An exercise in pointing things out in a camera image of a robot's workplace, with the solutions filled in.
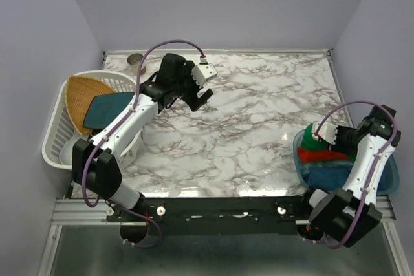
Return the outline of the green t shirt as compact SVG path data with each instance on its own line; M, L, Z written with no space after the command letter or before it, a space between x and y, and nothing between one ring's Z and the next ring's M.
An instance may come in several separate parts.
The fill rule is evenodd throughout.
M308 125L303 133L300 147L309 151L322 151L329 148L329 143L325 140L315 140L312 136L313 124Z

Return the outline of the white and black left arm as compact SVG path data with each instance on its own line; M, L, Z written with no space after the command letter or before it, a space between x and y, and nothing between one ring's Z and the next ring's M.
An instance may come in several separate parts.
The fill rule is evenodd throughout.
M159 70L140 83L126 108L89 141L79 139L72 148L72 180L100 198L118 204L126 219L136 221L143 215L144 195L123 180L119 163L132 139L162 110L181 99L197 111L212 96L199 91L218 75L205 57L200 63L167 53Z

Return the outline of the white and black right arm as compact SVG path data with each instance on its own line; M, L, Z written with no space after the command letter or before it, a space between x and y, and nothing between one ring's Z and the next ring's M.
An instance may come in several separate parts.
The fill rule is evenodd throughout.
M372 104L357 128L344 129L326 118L312 124L312 138L331 145L339 141L357 148L356 160L345 184L327 191L309 187L298 202L298 213L322 232L330 249L351 247L382 220L376 209L378 185L387 161L400 141L395 110Z

